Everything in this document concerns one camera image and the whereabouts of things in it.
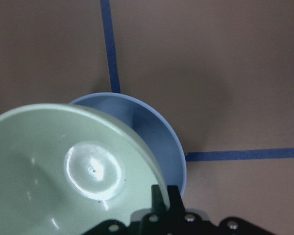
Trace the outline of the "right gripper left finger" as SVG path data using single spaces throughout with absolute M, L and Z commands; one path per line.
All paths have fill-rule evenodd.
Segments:
M 140 209 L 131 215 L 129 235 L 160 235 L 167 209 L 158 185 L 151 186 L 151 208 Z

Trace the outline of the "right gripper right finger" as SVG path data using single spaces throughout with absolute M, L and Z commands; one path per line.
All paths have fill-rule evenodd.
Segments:
M 201 217 L 187 212 L 177 186 L 167 186 L 170 208 L 166 219 L 168 235 L 208 235 L 209 231 Z

